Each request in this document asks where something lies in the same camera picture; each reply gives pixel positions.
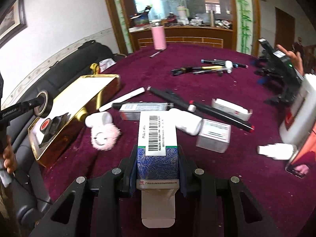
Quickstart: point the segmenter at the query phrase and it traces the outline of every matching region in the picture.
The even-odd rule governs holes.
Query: pink fuzzy scrunchie
[[[97,150],[111,150],[121,134],[120,130],[111,124],[91,128],[91,143]]]

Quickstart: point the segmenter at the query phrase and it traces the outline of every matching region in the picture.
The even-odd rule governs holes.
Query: red round sticker
[[[42,125],[40,126],[40,131],[43,132],[45,131],[45,129],[47,128],[49,122],[51,121],[51,119],[45,119],[45,121],[42,123]]]

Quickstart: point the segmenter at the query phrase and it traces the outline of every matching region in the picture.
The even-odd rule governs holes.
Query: gold tray
[[[67,112],[70,113],[69,120],[50,143],[39,148],[41,139],[44,137],[39,129],[45,119],[36,118],[28,128],[28,136],[36,161],[44,167],[51,167],[85,126],[86,116],[96,112],[119,89],[120,76],[117,74],[81,76],[70,84],[54,99],[53,109],[47,117],[53,119]]]

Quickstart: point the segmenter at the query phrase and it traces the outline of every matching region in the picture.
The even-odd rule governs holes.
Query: picture frame
[[[0,48],[26,27],[24,0],[16,0],[0,23]]]

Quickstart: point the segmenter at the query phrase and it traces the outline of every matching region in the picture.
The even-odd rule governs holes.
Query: white wall
[[[105,0],[25,0],[24,5],[27,28],[0,48],[2,102],[47,58],[112,27]],[[97,41],[119,52],[113,33]]]
[[[303,46],[316,44],[316,31],[296,0],[266,0],[260,1],[261,37],[274,46],[276,33],[275,7],[285,11],[295,18],[295,40],[302,37]]]

